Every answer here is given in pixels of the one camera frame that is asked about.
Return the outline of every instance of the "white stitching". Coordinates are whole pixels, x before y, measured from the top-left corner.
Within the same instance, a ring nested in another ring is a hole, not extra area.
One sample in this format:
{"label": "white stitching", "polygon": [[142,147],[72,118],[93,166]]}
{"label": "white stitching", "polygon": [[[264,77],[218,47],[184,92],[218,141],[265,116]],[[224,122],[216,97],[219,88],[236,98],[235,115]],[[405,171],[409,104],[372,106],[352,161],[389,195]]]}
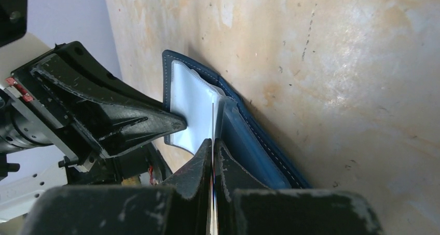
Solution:
{"label": "white stitching", "polygon": [[[195,65],[193,65],[193,64],[191,64],[191,63],[189,63],[189,62],[187,62],[187,61],[184,61],[184,60],[181,60],[181,59],[179,59],[179,58],[176,58],[176,57],[174,57],[174,56],[171,56],[171,55],[166,55],[167,57],[172,57],[172,58],[174,58],[174,59],[176,59],[176,60],[178,60],[178,61],[181,61],[181,62],[183,62],[183,63],[185,63],[185,64],[188,64],[188,65],[190,65],[190,66],[192,66],[192,67],[194,67],[194,68],[196,68],[196,69],[198,69],[200,72],[202,72],[202,73],[204,73],[205,75],[207,75],[207,76],[209,76],[209,77],[211,77],[212,79],[214,79],[217,83],[220,83],[220,85],[222,85],[222,87],[229,93],[229,95],[232,95],[232,93],[231,92],[229,92],[229,90],[222,84],[222,82],[220,82],[219,80],[217,80],[217,79],[215,79],[213,76],[211,76],[211,75],[209,75],[208,73],[206,73],[206,72],[204,72],[202,69],[200,69],[200,68],[198,68],[197,66],[195,66]],[[165,59],[164,60],[164,64],[165,64],[165,68],[167,68],[167,60]],[[168,80],[167,80],[167,74],[165,73],[165,82],[168,82]],[[167,99],[168,98],[168,89],[167,88],[165,88],[165,98]],[[241,112],[244,112],[241,108],[240,108],[240,106],[239,105],[237,105],[237,107],[238,107],[238,109],[240,109],[240,111]],[[296,179],[290,174],[290,172],[289,172],[289,170],[287,170],[287,168],[282,164],[282,162],[278,159],[278,157],[270,150],[270,148],[266,145],[266,143],[261,139],[261,137],[259,137],[257,134],[256,134],[256,132],[255,132],[255,130],[252,128],[252,126],[249,124],[249,122],[248,122],[248,119],[247,119],[247,117],[245,117],[245,116],[243,116],[243,118],[244,118],[244,121],[247,123],[247,125],[249,126],[249,128],[251,128],[251,130],[252,130],[252,132],[258,137],[258,140],[270,151],[270,153],[279,161],[279,163],[280,163],[280,165],[281,166],[283,166],[283,168],[286,170],[286,172],[290,175],[290,177],[293,179],[293,181],[296,183],[296,185],[299,187],[299,188],[301,188],[302,189],[302,187],[300,186],[300,184],[298,183],[298,181],[296,181]]]}
{"label": "white stitching", "polygon": [[[167,60],[165,58],[163,60],[163,63],[165,65],[165,69],[166,69],[167,68]],[[168,73],[165,73],[165,82],[164,82],[164,85],[165,85],[165,99],[164,99],[164,101],[168,98],[168,85],[167,85],[167,82],[168,82]],[[165,142],[168,142],[168,143],[170,142],[170,136],[171,135],[165,136]]]}

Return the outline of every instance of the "wallet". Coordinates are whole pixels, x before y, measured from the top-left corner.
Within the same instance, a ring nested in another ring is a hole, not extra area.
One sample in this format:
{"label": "wallet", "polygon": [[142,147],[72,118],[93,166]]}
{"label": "wallet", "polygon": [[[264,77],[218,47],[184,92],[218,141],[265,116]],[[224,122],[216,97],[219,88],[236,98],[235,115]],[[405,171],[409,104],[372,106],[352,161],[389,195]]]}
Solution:
{"label": "wallet", "polygon": [[174,51],[164,51],[162,59],[164,108],[188,124],[165,136],[167,145],[195,154],[204,139],[221,139],[234,160],[267,187],[311,188],[221,75]]}

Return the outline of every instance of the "wooden surface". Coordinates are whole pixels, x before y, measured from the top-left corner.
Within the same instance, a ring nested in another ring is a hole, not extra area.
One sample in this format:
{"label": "wooden surface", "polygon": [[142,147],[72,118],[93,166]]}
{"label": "wooden surface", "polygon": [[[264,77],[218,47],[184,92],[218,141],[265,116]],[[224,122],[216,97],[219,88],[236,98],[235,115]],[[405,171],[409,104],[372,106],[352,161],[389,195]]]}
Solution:
{"label": "wooden surface", "polygon": [[388,234],[440,233],[440,0],[106,1],[125,82],[161,100],[161,52],[199,60],[314,186],[362,194]]}

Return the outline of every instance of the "red wire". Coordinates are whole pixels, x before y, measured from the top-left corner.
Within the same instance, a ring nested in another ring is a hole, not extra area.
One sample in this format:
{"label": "red wire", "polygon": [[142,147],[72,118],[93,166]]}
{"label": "red wire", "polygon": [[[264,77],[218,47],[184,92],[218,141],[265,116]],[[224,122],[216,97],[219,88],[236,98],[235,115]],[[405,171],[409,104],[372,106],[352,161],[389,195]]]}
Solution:
{"label": "red wire", "polygon": [[153,180],[154,180],[154,178],[153,178],[153,166],[150,166],[148,168],[148,173],[150,175],[150,185],[153,185]]}

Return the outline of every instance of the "white wall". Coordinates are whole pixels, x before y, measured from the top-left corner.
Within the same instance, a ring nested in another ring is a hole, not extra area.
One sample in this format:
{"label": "white wall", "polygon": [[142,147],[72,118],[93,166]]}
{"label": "white wall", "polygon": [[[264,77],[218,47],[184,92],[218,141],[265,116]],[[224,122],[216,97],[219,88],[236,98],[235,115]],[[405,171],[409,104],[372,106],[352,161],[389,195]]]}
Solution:
{"label": "white wall", "polygon": [[[28,32],[48,46],[77,40],[107,70],[121,78],[105,0],[28,0],[28,13]],[[20,163],[21,169],[10,173],[0,185],[39,172],[62,157],[55,146],[10,154],[8,161]]]}

